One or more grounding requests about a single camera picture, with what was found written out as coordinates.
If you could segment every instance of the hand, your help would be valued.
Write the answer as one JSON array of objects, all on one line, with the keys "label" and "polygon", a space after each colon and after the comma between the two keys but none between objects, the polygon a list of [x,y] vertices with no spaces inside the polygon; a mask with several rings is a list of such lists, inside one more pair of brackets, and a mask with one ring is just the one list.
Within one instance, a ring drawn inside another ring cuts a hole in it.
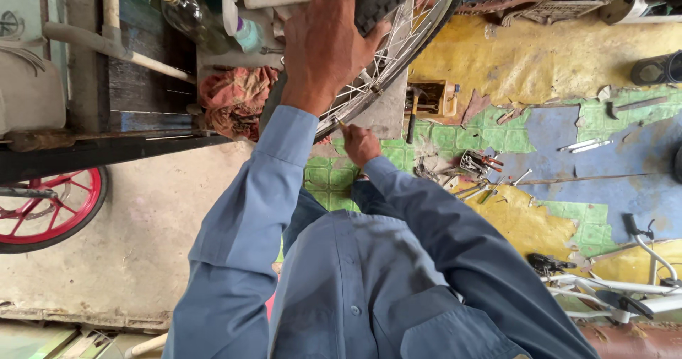
[{"label": "hand", "polygon": [[354,23],[355,0],[311,0],[285,23],[288,81],[282,104],[319,117],[336,94],[374,58],[387,21],[362,38]]},{"label": "hand", "polygon": [[371,130],[349,125],[343,126],[341,131],[343,131],[344,149],[348,157],[360,168],[371,159],[381,155],[379,139]]}]

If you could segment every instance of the black metal frame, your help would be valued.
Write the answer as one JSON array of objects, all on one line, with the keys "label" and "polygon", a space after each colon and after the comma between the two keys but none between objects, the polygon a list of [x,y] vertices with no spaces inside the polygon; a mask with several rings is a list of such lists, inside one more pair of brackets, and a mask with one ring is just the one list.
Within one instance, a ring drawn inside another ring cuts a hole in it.
[{"label": "black metal frame", "polygon": [[157,139],[106,138],[79,141],[63,149],[25,153],[13,152],[6,145],[1,145],[0,184],[16,183],[229,142],[232,140],[221,135]]}]

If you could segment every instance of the blue shirt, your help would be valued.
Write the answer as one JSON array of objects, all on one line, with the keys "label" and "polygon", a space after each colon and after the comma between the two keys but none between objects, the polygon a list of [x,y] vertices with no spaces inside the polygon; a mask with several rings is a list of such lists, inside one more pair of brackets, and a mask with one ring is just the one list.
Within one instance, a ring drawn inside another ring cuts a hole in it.
[{"label": "blue shirt", "polygon": [[330,212],[299,234],[277,283],[317,123],[278,107],[204,218],[163,358],[598,357],[493,226],[383,156],[365,172],[406,221]]}]

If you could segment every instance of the hammer handle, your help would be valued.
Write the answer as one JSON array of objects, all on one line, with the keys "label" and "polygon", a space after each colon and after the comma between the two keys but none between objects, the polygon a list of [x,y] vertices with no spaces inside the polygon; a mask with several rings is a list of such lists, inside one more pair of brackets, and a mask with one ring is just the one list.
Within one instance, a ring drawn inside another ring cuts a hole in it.
[{"label": "hammer handle", "polygon": [[419,102],[420,97],[415,94],[415,101],[412,104],[412,114],[410,114],[410,123],[407,125],[407,139],[405,139],[405,142],[407,142],[408,145],[411,145],[412,142],[414,141],[415,137],[415,124],[417,123],[417,103]]},{"label": "hammer handle", "polygon": [[642,107],[653,106],[654,104],[666,103],[668,102],[668,97],[654,98],[650,100],[644,100],[642,102],[626,104],[623,106],[615,106],[613,109],[617,112],[625,110],[635,110]]}]

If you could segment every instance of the bicycle tire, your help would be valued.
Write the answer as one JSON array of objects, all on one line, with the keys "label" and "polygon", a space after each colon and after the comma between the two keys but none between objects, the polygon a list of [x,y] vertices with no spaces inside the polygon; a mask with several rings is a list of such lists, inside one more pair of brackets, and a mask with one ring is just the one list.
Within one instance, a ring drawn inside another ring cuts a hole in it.
[{"label": "bicycle tire", "polygon": [[99,195],[97,198],[97,202],[95,202],[95,206],[93,206],[92,210],[88,213],[88,215],[83,218],[81,222],[73,226],[69,231],[64,232],[62,234],[59,234],[55,236],[54,238],[50,238],[48,240],[44,241],[37,241],[36,243],[26,243],[26,244],[12,244],[12,243],[1,243],[0,242],[0,254],[21,254],[24,252],[31,252],[31,251],[37,251],[37,250],[42,250],[46,249],[50,246],[54,246],[58,244],[59,242],[62,242],[64,240],[67,240],[68,238],[71,238],[74,236],[76,233],[82,230],[83,227],[85,227],[90,221],[95,218],[97,213],[99,212],[99,209],[102,208],[102,205],[104,204],[104,200],[107,198],[107,192],[109,189],[109,171],[107,170],[106,166],[101,166],[97,168],[99,172],[99,182],[100,182],[100,191]]},{"label": "bicycle tire", "polygon": [[[362,36],[366,35],[377,22],[387,16],[394,8],[405,3],[405,1],[406,0],[355,0],[355,26],[357,27],[358,32]],[[440,30],[449,21],[450,17],[452,17],[452,15],[455,13],[455,10],[457,7],[459,7],[459,5],[461,5],[461,3],[462,0],[452,0],[450,6],[448,6],[447,10],[445,11],[443,19],[441,19],[441,21],[434,26],[433,32],[424,40],[422,46],[420,46],[419,49],[412,54],[403,67],[396,69],[396,72],[393,75],[389,76],[382,82],[380,85],[381,89],[385,89],[391,83],[393,83],[393,81],[405,69],[405,67],[412,63],[412,61],[431,43],[433,38],[438,35]],[[259,122],[260,134],[262,134],[270,117],[272,116],[272,113],[274,113],[275,109],[280,104],[282,90],[284,89],[287,79],[286,71],[281,72],[277,82],[275,82],[272,90],[270,91],[268,99],[265,101],[265,106],[263,107]],[[354,119],[364,110],[366,110],[372,103],[374,103],[377,98],[377,95],[373,95],[362,105],[358,105],[354,108],[354,110],[349,111],[340,119],[343,121],[350,121]],[[334,130],[336,130],[336,128],[329,128],[320,134],[315,134],[315,142],[324,139]]]}]

